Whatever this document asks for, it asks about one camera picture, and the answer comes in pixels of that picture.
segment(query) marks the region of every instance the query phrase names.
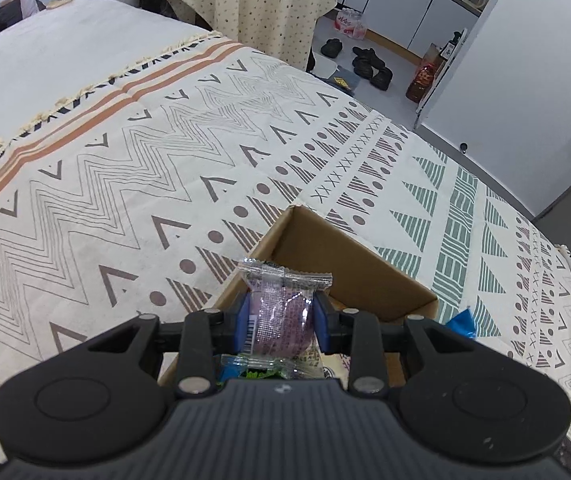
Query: blue candy wrapper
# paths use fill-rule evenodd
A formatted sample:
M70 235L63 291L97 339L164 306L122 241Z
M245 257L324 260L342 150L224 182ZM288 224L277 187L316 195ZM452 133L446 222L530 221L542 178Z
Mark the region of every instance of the blue candy wrapper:
M464 335L471 339L474 339L477 336L477 327L469 308L466 308L464 311L454 316L453 319L445 324L445 326L450 330L454 330L457 334Z

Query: orange stripe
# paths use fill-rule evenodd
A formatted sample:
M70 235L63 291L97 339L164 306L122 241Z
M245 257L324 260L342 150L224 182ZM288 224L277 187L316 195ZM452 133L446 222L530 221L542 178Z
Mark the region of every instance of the orange stripe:
M232 41L232 40L228 40L228 41L224 41L222 43L218 43L216 45L213 45L213 46L209 47L207 50L205 50L202 54L199 54L198 56L194 56L194 57L191 57L189 59L182 60L182 61L175 61L175 62L171 63L170 65L168 65L168 66L166 66L160 70L157 70L157 72L151 73L150 75L146 76L146 78L144 78L144 80L142 80L141 82L149 81L149 80L155 79L157 77L160 77L162 75L165 75L166 73L170 72L171 70L173 70L175 68L178 68L179 66L181 66L185 63L194 62L195 60L206 58L206 57L210 56L219 47L226 46L228 44L238 44L238 43L236 43L235 41ZM132 88L139 83L140 83L140 81L133 81L126 86L128 86L129 88ZM54 134L59 132L61 129L66 128L67 126L72 124L74 121L78 121L79 119L85 117L86 115L93 113L95 110L98 110L99 108L101 108L102 106L107 104L109 101L114 99L115 97L117 97L119 95L123 95L123 93L124 92L122 89L118 89L118 90L111 92L110 94L103 97L100 101L98 101L97 103L92 105L88 110L85 110L84 112L77 115L76 117L73 117L72 119L61 124L60 126L58 126L56 129L54 129L52 132L50 132L46 136L41 137L39 140L36 140L35 142L31 142L30 144L26 144L25 146L18 147L16 150L14 150L12 152L12 154L9 156L9 158L6 159L3 167L0 168L0 178L3 176L3 173L5 171L7 171L8 168L10 168L12 166L12 164L21 155L24 155L25 153L30 152L32 149L36 148L39 144L43 143L45 140L48 140L48 138L50 138L51 136L53 136Z
M211 46L210 48L208 48L204 54L201 54L200 56L195 56L190 58L188 61L196 61L198 59L202 59L203 57L207 57L210 54L212 54L212 52L214 50L216 50L217 48L221 47L221 46L226 46L229 44L239 44L236 41L232 41L232 40L228 40L228 41L223 41L222 43L218 43L214 46ZM124 85L124 91L129 92L132 88L134 88L135 86L141 85L143 83L147 83L148 81L151 81L152 79L155 79L159 76L165 75L168 72L171 72L172 70L174 70L176 67L188 62L188 61L175 61L171 64L169 64L168 66L162 68L161 70L158 70L157 72L155 72L154 74L149 74L144 78L141 79L137 79L136 81L132 81L130 83L128 83L127 85Z
M224 53L219 54L219 56L215 57L214 58L215 62L222 60L224 57L228 56L229 54L232 54L234 51L239 50L240 48L243 48L243 46L244 45L237 43L235 46L229 48ZM197 63L195 65L195 67L198 67L200 70L201 68L207 66L208 64L209 63L202 61L201 63ZM172 77L168 77L167 79L164 79L163 81L157 83L156 85L149 86L148 88L142 88L141 90L139 90L138 92L135 92L133 94L133 98L136 101L139 101L139 99L141 97L143 97L144 95L149 94L150 92L154 92L155 90L158 90L159 88L163 88L165 86L168 86L168 85L178 81L179 79L181 79L181 77L182 77L181 73L178 73Z
M201 63L198 63L198 64L190 67L189 69L184 70L183 72L178 73L178 74L158 83L157 85L153 86L152 89L150 89L150 92L153 90L168 86L168 85L174 83L175 81L178 81L182 77L190 75L194 72L198 72L198 70L201 70L202 68L204 68L208 65L217 63L220 60L222 60L223 58L227 57L229 54L232 54L233 52L239 50L243 46L244 45L242 45L242 44L236 43L234 46L228 48L227 50L225 50L224 52L219 54L217 57L215 57L214 59L202 61ZM148 92L145 92L145 90L146 89L139 90L139 92L137 92L137 94L141 93L141 92L148 93ZM113 104L112 106L106 108L102 112L99 112L99 114L97 114L96 116L94 116L90 120L86 121L86 123L77 127L76 129L74 129L72 132L70 132L66 136L63 136L61 139L57 140L53 144L50 144L49 146L45 146L43 149L41 149L38 152L27 153L24 156L22 156L21 159L19 159L13 167L8 168L8 170L6 171L6 174L3 176L3 178L0 179L0 192L8 185L8 183L12 180L12 178L15 177L17 173L19 173L19 171L21 170L21 168L25 164L27 164L28 162L32 162L33 160L38 160L40 158L43 158L44 156L49 155L52 152L55 152L59 148L65 146L66 144L68 144L72 140L78 138L79 136L88 132L90 129L92 129L95 126L97 126L98 124L102 123L107 118L111 117L112 115L117 113L119 110L124 108L126 105L133 104L135 102L136 102L136 99L134 99L128 95L125 95L125 99Z

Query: bed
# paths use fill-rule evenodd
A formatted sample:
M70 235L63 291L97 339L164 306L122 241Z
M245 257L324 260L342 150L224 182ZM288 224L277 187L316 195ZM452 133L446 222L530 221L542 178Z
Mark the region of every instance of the bed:
M207 307L290 203L571 400L564 248L393 118L110 0L0 34L0 383L139 312Z

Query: white bedsheet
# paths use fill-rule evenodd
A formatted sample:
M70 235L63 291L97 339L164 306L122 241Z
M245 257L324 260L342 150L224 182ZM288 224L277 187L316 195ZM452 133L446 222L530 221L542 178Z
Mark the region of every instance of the white bedsheet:
M34 34L41 41L35 48ZM9 140L57 100L121 72L133 60L203 29L115 0L73 0L0 34L0 138Z

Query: white door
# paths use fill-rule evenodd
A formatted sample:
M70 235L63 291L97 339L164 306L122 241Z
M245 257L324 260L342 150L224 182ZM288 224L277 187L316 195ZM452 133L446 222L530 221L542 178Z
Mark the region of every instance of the white door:
M408 50L423 57L432 43L444 47L452 40L455 30L470 30L477 19L472 12L452 0L432 0Z
M363 14L370 30L408 48L432 0L370 0Z

